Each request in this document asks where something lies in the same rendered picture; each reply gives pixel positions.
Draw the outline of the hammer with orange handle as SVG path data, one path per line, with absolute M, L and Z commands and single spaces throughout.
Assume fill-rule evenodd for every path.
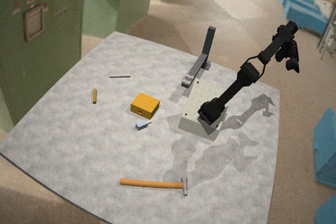
M 184 196 L 187 196 L 187 177 L 181 178 L 181 183 L 169 182 L 150 182 L 143 180 L 120 179 L 120 185 L 137 186 L 137 187 L 152 187 L 152 188 L 178 188 L 183 189 Z

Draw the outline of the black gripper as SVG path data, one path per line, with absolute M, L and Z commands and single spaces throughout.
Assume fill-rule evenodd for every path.
M 299 55 L 296 41 L 292 40 L 287 46 L 281 47 L 281 51 L 284 51 L 287 57 L 290 58 L 290 60 L 286 61 L 287 70 L 293 69 L 299 73 Z

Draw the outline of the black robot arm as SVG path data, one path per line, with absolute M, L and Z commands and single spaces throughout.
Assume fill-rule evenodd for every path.
M 225 104 L 230 101 L 230 99 L 239 92 L 242 87 L 248 87 L 252 83 L 256 83 L 260 77 L 264 74 L 265 67 L 270 58 L 275 54 L 277 62 L 281 62 L 283 58 L 288 58 L 284 51 L 279 49 L 280 47 L 285 47 L 295 38 L 294 34 L 298 31 L 297 24 L 295 22 L 289 21 L 286 25 L 280 25 L 277 29 L 277 34 L 272 36 L 272 43 L 263 51 L 261 51 L 257 56 L 250 57 L 244 64 L 240 67 L 241 69 L 237 73 L 237 79 L 234 83 L 219 97 L 214 98 L 210 102 L 204 102 L 201 108 L 197 111 L 200 114 L 200 119 L 211 125 L 215 122 L 225 109 Z M 278 50 L 278 51 L 277 51 Z M 262 74 L 257 71 L 257 69 L 248 62 L 251 59 L 257 58 L 264 64 Z

